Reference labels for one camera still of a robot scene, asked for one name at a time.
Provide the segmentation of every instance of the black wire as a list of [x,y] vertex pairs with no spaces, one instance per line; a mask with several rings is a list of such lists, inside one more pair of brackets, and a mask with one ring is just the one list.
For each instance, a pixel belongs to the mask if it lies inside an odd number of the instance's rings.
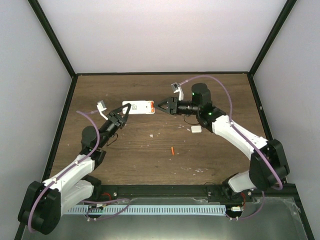
[[190,115],[184,115],[183,116],[183,121],[186,123],[186,124],[189,124],[189,125],[199,125],[199,123],[189,123],[186,121],[186,117],[190,117]]
[[118,133],[115,133],[113,136],[116,136],[115,140],[113,140],[111,143],[108,144],[108,142],[106,143],[106,146],[110,146],[111,144],[113,144],[115,141],[117,141],[118,139]]

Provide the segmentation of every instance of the white wall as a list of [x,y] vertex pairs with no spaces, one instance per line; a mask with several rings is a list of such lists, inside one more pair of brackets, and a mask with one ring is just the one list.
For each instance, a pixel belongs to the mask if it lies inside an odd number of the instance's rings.
[[255,75],[315,239],[320,239],[320,1],[297,1]]
[[249,71],[286,0],[39,0],[76,73]]
[[71,83],[28,1],[0,1],[0,239],[41,180]]

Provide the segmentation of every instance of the white block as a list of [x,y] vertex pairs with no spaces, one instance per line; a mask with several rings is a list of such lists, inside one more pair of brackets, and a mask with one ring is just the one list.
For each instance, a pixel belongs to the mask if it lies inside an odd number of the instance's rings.
[[201,133],[201,132],[202,132],[202,128],[201,128],[200,125],[191,126],[191,132],[192,132],[193,134]]

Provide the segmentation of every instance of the brown wood surface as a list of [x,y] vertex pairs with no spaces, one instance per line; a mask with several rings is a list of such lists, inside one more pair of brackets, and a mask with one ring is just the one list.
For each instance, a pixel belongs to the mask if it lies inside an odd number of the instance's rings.
[[[75,159],[81,150],[81,133],[90,125],[76,111],[90,112],[104,100],[107,111],[118,108],[122,101],[160,101],[174,96],[171,84],[193,75],[123,75],[79,76],[66,118],[51,175]],[[215,75],[228,89],[232,118],[249,131],[264,136],[256,104],[245,74]],[[191,99],[191,86],[206,83],[213,104],[229,112],[224,90],[209,78],[196,79],[183,85],[184,99]],[[90,115],[100,127],[104,119]],[[195,123],[193,116],[187,121]],[[127,126],[118,131],[119,138],[104,147],[104,162],[91,174],[103,184],[220,184],[227,177],[249,168],[249,160],[228,141],[206,129],[192,134],[182,116],[156,110],[151,115],[130,115]],[[171,154],[174,147],[175,156]]]

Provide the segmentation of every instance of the gray floor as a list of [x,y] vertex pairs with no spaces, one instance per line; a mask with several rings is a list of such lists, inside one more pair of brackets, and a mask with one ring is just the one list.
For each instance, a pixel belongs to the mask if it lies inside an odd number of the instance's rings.
[[[138,200],[134,204],[141,203],[145,203],[145,200]],[[179,204],[189,203],[181,200]],[[259,203],[248,203],[245,213],[250,214],[258,207]],[[306,240],[307,237],[293,200],[268,197],[261,212],[250,219],[238,222],[229,221],[224,216],[178,215],[120,215],[105,221],[87,222],[82,215],[64,215],[49,235],[25,232],[22,239]]]

